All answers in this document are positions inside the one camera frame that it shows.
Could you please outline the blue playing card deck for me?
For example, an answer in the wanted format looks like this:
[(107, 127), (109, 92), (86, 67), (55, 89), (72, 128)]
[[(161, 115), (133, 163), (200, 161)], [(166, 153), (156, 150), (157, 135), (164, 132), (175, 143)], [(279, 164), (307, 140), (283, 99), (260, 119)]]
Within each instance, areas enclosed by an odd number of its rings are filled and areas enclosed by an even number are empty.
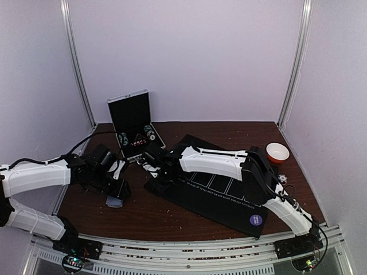
[(108, 196), (106, 199), (106, 205), (110, 208), (121, 208), (123, 207), (123, 200)]

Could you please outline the purple small blind button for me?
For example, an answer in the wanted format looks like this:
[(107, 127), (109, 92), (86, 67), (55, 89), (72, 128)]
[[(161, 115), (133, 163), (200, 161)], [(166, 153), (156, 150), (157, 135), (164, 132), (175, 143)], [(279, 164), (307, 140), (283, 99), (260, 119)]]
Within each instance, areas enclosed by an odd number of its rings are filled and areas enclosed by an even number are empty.
[(252, 226), (260, 226), (263, 224), (263, 218), (259, 214), (254, 214), (250, 216), (249, 222)]

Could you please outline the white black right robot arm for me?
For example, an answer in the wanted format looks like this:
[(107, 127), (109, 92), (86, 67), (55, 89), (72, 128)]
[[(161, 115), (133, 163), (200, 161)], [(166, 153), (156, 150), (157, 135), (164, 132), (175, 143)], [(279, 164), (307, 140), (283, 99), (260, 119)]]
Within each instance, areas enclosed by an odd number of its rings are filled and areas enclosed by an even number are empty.
[(259, 237), (267, 213), (273, 212), (293, 233), (276, 242), (279, 257), (323, 247), (319, 223), (286, 191), (286, 177), (257, 147), (221, 151), (177, 144), (159, 149), (152, 165), (158, 193), (235, 230)]

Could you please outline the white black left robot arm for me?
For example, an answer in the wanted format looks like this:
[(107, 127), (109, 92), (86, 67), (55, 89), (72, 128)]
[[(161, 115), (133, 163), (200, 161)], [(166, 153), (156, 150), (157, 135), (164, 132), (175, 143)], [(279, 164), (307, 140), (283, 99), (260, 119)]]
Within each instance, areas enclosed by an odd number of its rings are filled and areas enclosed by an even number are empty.
[(120, 176), (127, 167), (128, 163), (111, 154), (104, 157), (71, 154), (59, 160), (25, 159), (15, 166), (5, 165), (1, 168), (1, 226), (43, 235), (57, 250), (72, 256), (88, 253), (90, 245), (79, 238), (67, 218), (24, 206), (12, 196), (44, 187), (79, 184), (122, 201), (131, 195), (128, 182)]

